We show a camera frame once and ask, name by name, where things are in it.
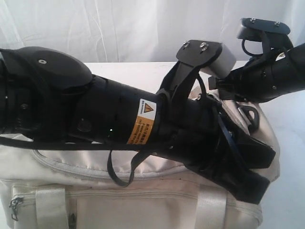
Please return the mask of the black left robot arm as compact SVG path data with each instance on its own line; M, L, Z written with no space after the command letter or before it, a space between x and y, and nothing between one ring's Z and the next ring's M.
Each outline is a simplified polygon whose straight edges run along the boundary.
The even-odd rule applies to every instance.
M217 54L180 50L153 94L91 73L81 61L42 47L0 51L0 132L35 150L136 151L131 170L148 156L182 163L237 200L258 204L270 182L255 172L275 151L247 135L221 103L188 95Z

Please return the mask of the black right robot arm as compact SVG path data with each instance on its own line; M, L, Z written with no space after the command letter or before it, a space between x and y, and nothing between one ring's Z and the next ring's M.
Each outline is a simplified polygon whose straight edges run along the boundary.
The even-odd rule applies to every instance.
M305 89L305 45L287 50L273 49L224 79L209 77L210 90L217 89L222 100L265 103L279 96Z

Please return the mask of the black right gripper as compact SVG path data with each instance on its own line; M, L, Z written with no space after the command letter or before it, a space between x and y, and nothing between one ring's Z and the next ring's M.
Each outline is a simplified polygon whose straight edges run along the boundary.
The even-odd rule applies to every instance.
M269 67L232 70L224 79L208 78L210 90L217 90L222 100L265 103L272 100L272 69Z

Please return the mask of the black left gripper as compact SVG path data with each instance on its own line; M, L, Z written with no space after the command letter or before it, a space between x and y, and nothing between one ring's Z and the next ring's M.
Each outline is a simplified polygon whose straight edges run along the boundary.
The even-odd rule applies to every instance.
M187 99L175 113L164 95L156 95L154 102L154 153L203 177L234 177L238 170L269 168L276 155L269 145L238 136L238 125L212 96Z

